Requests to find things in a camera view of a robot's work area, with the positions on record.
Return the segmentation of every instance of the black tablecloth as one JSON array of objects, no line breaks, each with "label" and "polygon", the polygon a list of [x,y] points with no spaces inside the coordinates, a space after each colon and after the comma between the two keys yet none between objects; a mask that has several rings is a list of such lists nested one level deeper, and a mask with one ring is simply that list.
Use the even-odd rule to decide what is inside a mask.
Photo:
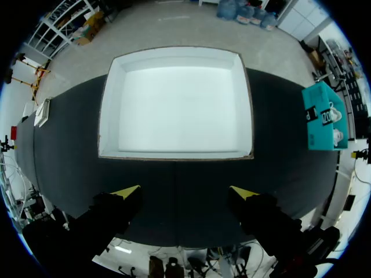
[{"label": "black tablecloth", "polygon": [[248,236],[226,206],[230,185],[268,192],[278,198],[284,212],[302,217],[329,196],[337,163],[337,152],[307,148],[301,86],[252,69],[248,77],[254,110],[253,160],[98,158],[104,75],[55,97],[49,120],[41,128],[31,128],[34,114],[20,123],[17,161],[41,193],[73,217],[84,213],[100,192],[141,185],[144,206],[122,235],[125,239],[186,247],[244,241]]}]

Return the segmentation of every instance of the blue water bottle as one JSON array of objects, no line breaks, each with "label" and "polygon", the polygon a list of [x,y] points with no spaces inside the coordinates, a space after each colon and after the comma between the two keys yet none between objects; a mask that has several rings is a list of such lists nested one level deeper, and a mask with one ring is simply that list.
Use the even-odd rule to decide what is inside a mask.
[{"label": "blue water bottle", "polygon": [[272,31],[276,25],[277,25],[276,13],[269,13],[261,21],[260,27],[265,30]]},{"label": "blue water bottle", "polygon": [[254,8],[248,4],[247,6],[239,7],[237,10],[236,21],[238,23],[247,25],[251,21],[251,18],[254,15]]},{"label": "blue water bottle", "polygon": [[237,13],[237,3],[235,0],[220,0],[216,16],[220,19],[233,20]]},{"label": "blue water bottle", "polygon": [[265,18],[266,14],[267,12],[263,10],[261,6],[255,7],[255,12],[251,19],[251,23],[255,25],[260,25],[261,21],[263,20],[263,18]]}]

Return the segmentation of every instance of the white box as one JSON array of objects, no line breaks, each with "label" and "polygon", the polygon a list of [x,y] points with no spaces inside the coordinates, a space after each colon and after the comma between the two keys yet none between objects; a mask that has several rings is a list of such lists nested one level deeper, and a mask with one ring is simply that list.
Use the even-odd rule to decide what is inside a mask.
[{"label": "white box", "polygon": [[253,120],[239,54],[163,47],[114,58],[101,102],[99,157],[251,159]]}]

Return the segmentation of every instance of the concrete floor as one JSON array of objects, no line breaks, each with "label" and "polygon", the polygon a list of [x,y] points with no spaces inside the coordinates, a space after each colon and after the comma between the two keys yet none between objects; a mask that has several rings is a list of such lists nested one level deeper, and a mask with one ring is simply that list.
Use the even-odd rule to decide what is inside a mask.
[{"label": "concrete floor", "polygon": [[[151,1],[121,11],[91,43],[77,49],[69,46],[55,57],[50,64],[51,73],[38,91],[38,102],[107,74],[116,56],[160,46],[191,45],[232,50],[242,55],[248,68],[278,75],[305,87],[314,84],[311,75],[314,68],[297,40],[277,28],[268,32],[253,25],[220,20],[216,17],[216,7],[207,3],[199,7],[196,2]],[[304,226],[310,223],[312,215],[313,212],[304,217]],[[116,245],[130,249],[132,253],[117,251],[113,248]],[[177,257],[184,265],[181,247],[159,249],[119,239],[114,239],[110,247],[109,253],[104,252],[94,260],[112,270],[121,265],[126,273],[130,272],[130,266],[135,266],[136,275],[140,277],[148,275],[150,255],[156,255],[164,263],[169,257]],[[258,245],[251,247],[248,275],[253,275],[257,269],[254,277],[263,277],[274,259],[262,253]],[[210,271],[208,276],[218,275]]]}]

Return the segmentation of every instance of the cardboard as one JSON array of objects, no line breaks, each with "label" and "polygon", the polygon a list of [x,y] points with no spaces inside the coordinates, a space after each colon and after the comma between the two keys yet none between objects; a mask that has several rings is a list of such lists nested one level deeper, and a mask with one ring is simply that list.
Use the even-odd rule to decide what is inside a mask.
[{"label": "cardboard", "polygon": [[112,61],[101,102],[99,156],[253,158],[253,113],[239,54],[163,47]]},{"label": "cardboard", "polygon": [[76,38],[75,42],[78,45],[85,45],[91,42],[96,34],[97,31],[90,26],[85,27],[84,30],[79,28],[79,30],[74,33],[74,37]]},{"label": "cardboard", "polygon": [[105,24],[106,22],[104,21],[104,14],[103,12],[100,10],[99,12],[97,12],[96,14],[92,15],[89,17],[88,20],[85,21],[85,23],[83,24],[84,26],[85,25],[89,25],[90,27],[94,28],[96,30],[96,32],[99,32],[99,30],[102,28],[102,26]]},{"label": "cardboard", "polygon": [[319,70],[325,65],[324,60],[321,58],[321,55],[318,53],[316,49],[309,53],[308,56],[316,69]]}]

